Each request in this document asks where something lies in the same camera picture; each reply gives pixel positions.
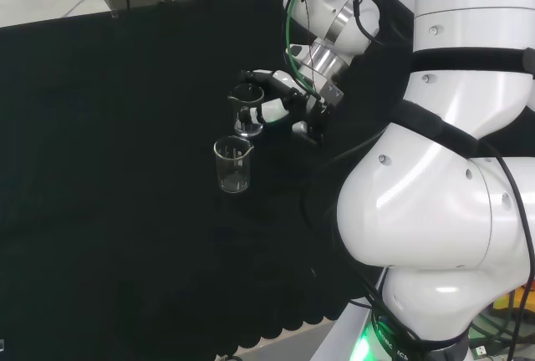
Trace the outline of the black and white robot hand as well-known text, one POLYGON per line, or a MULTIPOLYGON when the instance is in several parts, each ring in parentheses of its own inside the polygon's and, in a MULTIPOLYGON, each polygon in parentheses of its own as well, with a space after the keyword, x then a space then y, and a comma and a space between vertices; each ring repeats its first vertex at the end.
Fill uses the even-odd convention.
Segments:
POLYGON ((238 112, 241 122, 272 125, 288 117, 294 118, 294 135, 314 146, 324 143, 330 113, 334 108, 326 98, 310 94, 300 87, 290 74, 282 70, 243 70, 240 73, 240 81, 252 83, 262 89, 274 89, 278 94, 277 98, 248 109, 246 105, 242 106, 238 112))

